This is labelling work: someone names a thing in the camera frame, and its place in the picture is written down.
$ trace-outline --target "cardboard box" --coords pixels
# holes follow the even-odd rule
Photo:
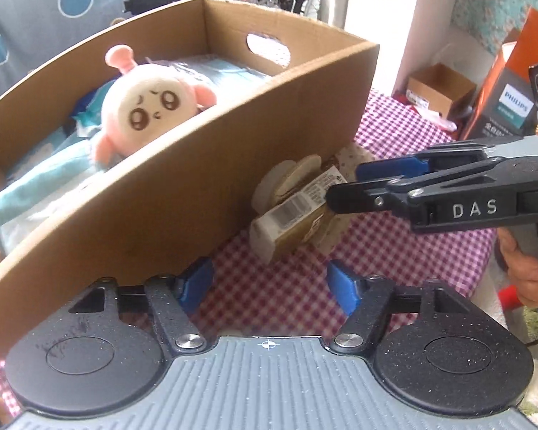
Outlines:
[[[288,66],[254,54],[248,34],[280,40]],[[67,50],[0,98],[0,188],[6,170],[78,98],[115,75],[104,56],[121,43],[140,59],[215,53],[274,77],[119,163],[0,263],[0,356],[97,278],[132,285],[178,274],[246,228],[269,169],[311,154],[326,160],[351,142],[379,51],[324,23],[247,3],[184,0],[156,9]]]
[[[528,68],[538,64],[538,11],[528,11],[522,31],[512,31],[478,94],[461,139],[534,134],[537,108]]]
[[[409,76],[407,99],[416,106],[454,118],[470,104],[476,84],[448,66],[438,63]]]

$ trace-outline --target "small brown box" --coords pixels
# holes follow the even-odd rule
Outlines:
[[[407,98],[416,106],[452,119],[470,104],[475,90],[474,82],[439,63],[410,75]]]

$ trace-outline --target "plush toy antenna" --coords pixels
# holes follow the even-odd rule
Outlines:
[[[133,50],[127,45],[110,48],[105,55],[105,63],[119,69],[122,74],[129,73],[138,65],[133,59]]]

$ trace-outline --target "plush toy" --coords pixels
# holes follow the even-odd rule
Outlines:
[[[127,45],[111,48],[105,62],[123,74],[102,104],[102,131],[92,148],[105,166],[115,154],[129,156],[168,130],[209,108],[217,97],[207,85],[158,64],[138,65]]]

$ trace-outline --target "box handle hole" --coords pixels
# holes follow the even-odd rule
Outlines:
[[[280,40],[265,34],[247,34],[247,47],[252,53],[281,67],[291,63],[291,52]]]

